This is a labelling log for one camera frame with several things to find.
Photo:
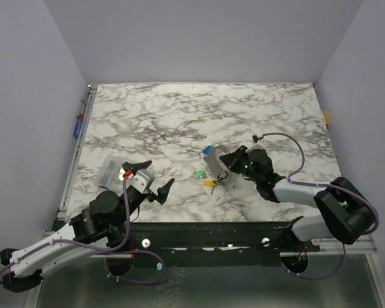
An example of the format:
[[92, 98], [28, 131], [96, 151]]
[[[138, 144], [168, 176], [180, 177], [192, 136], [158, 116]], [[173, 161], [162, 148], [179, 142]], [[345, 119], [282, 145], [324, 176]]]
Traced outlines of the black key tag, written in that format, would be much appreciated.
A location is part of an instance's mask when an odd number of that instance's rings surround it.
[[216, 182], [219, 185], [225, 185], [228, 182], [228, 177], [229, 177], [229, 173], [227, 171], [224, 171], [217, 176]]

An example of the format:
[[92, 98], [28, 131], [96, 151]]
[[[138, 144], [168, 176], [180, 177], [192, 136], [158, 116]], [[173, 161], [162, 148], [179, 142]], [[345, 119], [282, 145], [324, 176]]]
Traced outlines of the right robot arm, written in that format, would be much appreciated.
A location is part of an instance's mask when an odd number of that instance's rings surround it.
[[317, 216], [300, 217], [291, 222], [289, 231], [282, 234], [282, 244], [287, 250], [296, 251], [315, 238], [334, 238], [343, 244], [353, 244], [372, 232], [379, 222], [367, 200], [346, 178], [312, 185], [291, 182], [274, 171], [272, 159], [260, 146], [241, 146], [219, 159], [230, 172], [253, 182], [263, 199], [319, 210]]

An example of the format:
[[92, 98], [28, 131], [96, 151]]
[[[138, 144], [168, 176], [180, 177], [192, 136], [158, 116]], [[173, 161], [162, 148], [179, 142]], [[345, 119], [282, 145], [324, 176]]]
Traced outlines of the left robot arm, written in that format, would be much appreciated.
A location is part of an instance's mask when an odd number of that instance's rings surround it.
[[143, 244], [137, 249], [130, 240], [131, 214], [144, 200], [164, 204], [174, 180], [157, 192], [150, 189], [154, 176], [148, 171], [151, 161], [125, 162], [121, 168], [122, 194], [111, 190], [99, 193], [89, 206], [51, 235], [21, 249], [5, 248], [0, 253], [3, 269], [0, 285], [21, 293], [41, 284], [44, 277], [71, 261], [97, 253], [150, 255], [164, 261]]

